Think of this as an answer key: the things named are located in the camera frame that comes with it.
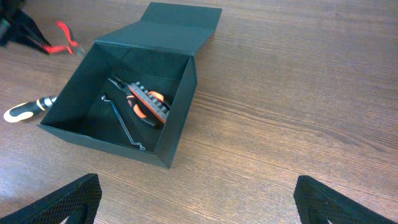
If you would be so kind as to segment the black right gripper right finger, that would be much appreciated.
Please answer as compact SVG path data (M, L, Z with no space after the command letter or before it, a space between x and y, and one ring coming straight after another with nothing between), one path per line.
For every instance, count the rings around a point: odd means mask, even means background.
M304 224L396 224L309 175L298 177L294 199Z

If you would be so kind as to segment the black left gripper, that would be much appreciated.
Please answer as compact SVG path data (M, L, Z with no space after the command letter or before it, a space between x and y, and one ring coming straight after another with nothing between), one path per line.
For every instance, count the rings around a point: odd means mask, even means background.
M44 47L51 47L51 44L35 21L22 10L24 5L25 0L1 0L1 47L15 42L49 55Z

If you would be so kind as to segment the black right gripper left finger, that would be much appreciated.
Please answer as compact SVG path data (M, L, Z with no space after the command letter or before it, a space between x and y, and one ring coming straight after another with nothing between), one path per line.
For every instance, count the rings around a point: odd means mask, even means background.
M40 200L1 218L1 223L93 224L102 190L97 174L86 174Z

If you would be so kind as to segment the red handled cutting pliers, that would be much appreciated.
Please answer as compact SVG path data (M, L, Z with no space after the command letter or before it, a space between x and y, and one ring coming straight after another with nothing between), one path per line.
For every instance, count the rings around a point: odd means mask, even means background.
M55 24L60 28L65 36L65 41L61 44L40 44L45 53L50 55L69 53L70 55L84 56L85 50L82 45L77 41L73 32L63 21L56 21Z

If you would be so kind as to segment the silver ring wrench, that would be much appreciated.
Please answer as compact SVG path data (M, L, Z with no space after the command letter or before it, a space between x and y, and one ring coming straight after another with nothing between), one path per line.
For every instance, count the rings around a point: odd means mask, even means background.
M107 102L107 103L109 103L111 105L111 107L112 107L112 109L113 109L113 111L114 111L114 113L115 113L115 115L116 115L116 117L117 117L117 119L118 119L118 121L119 121L119 123L120 123L120 125L121 125L121 127L123 129L123 131L125 132L129 142L131 143L131 145L133 145L134 147L138 148L141 151L145 151L146 148L140 142L135 142L133 140L133 138L132 138L127 126L125 125L122 116L119 114L119 111L118 111L116 105L114 104L114 102L112 100L108 99L106 97L106 95L101 95L101 100L104 101L104 102Z

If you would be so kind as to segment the orange black needle-nose pliers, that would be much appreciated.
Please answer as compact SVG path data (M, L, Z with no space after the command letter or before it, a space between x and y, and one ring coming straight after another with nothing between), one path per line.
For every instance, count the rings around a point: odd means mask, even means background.
M129 107L133 110L133 112L136 114L139 120L141 120L144 124L152 127L152 128L157 128L159 127L159 120L153 120L150 119L141 109L139 104L143 104L144 102L134 93L131 92L131 90L127 87L128 83L126 83L124 80L112 76L108 78L108 80L113 83L119 90L124 92L127 97L127 103L129 104ZM171 104L167 101L164 95L156 92L156 91L149 91L145 89L144 86L141 85L139 81L136 81L134 83L145 95L147 95L151 101L165 114L168 115L169 111L171 109Z

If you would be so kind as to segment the orange socket bit rail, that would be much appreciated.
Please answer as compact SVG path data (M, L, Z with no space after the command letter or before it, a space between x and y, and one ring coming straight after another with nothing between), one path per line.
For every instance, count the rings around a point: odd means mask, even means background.
M167 120L166 109L162 109L158 106L159 101L155 101L156 98L154 96L150 97L148 94L144 93L143 90L140 89L135 83L128 85L130 92L133 93L140 101L145 104L145 106L161 121L165 124Z

